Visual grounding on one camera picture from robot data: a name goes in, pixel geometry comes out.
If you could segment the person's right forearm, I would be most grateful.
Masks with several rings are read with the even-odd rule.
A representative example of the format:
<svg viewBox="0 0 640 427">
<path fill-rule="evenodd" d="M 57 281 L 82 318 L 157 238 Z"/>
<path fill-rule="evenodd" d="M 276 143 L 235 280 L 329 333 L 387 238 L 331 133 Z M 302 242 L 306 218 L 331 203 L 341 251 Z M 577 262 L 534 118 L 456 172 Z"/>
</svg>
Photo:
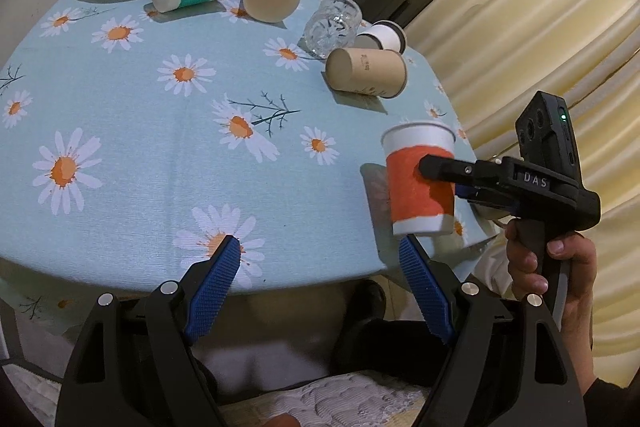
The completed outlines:
<svg viewBox="0 0 640 427">
<path fill-rule="evenodd" d="M 593 293 L 580 298 L 567 298 L 562 318 L 561 336 L 570 355 L 578 386 L 584 395 L 597 377 L 592 355 Z"/>
</svg>

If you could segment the person's right hand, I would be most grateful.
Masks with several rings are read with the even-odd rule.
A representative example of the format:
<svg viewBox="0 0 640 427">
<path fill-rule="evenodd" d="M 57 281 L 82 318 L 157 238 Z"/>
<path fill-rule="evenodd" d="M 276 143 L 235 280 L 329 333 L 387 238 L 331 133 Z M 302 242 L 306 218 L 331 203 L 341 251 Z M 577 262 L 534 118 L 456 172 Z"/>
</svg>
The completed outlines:
<svg viewBox="0 0 640 427">
<path fill-rule="evenodd" d="M 546 245 L 543 256 L 536 255 L 524 245 L 521 220 L 511 220 L 506 226 L 506 257 L 515 297 L 527 294 L 547 295 L 549 275 L 542 274 L 552 262 L 568 265 L 567 290 L 563 312 L 563 327 L 569 329 L 579 321 L 589 321 L 593 299 L 593 285 L 597 277 L 597 251 L 590 239 L 573 232 Z"/>
</svg>

